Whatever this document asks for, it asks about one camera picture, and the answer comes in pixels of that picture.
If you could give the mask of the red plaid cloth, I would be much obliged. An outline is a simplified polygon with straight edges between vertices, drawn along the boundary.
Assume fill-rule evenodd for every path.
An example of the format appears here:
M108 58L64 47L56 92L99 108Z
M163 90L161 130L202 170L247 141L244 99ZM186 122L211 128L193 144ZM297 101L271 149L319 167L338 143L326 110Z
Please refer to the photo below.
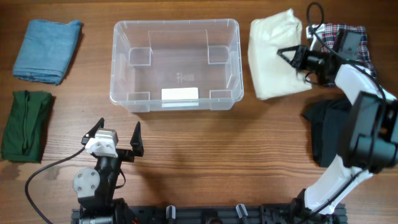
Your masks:
M370 59L365 26L322 24L317 28L321 29L316 31L317 40L322 45L321 51L337 58L338 69L344 64L355 65L372 77L377 77L376 69Z

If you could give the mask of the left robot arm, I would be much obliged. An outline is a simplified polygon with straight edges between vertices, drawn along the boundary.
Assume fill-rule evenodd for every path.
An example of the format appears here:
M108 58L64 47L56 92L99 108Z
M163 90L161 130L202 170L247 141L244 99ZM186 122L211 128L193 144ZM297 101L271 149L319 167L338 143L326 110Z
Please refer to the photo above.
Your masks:
M104 128L101 118L81 140L83 150L97 159L94 168L77 172L73 189L80 208L73 210L72 223L138 223L139 220L123 198L114 199L118 177L124 175L123 162L134 162L144 155L141 124L137 123L130 140L131 150L118 149L118 135L114 129Z

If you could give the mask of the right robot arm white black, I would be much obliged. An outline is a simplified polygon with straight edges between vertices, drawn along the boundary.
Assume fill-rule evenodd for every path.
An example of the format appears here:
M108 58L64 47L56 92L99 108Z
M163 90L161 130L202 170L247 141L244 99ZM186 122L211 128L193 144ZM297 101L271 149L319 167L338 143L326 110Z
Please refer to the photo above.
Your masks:
M397 99L357 62L361 34L340 30L328 53L304 45L278 56L297 70L314 72L322 85L335 85L352 105L337 154L322 176L290 204L291 223L333 223L335 208L361 182L397 165Z

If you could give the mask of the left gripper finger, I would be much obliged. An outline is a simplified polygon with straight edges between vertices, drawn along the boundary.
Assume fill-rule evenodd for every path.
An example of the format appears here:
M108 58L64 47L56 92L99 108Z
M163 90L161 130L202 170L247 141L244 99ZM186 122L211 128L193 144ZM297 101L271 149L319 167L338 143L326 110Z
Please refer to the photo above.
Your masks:
M133 150L143 150L143 143L141 137L141 123L139 121L137 122L134 128L134 132L130 140L130 145Z
M83 139L93 138L100 128L104 128L104 118L100 118L98 122L83 136Z

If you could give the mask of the cream cloth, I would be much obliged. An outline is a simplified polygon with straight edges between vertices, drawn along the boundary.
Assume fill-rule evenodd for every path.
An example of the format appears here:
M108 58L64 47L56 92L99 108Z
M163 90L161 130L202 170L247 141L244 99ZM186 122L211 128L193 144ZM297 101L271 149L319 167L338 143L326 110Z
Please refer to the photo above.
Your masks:
M279 49L301 44L302 22L288 9L251 22L248 63L259 100L291 95L312 88L305 74L294 69L278 54Z

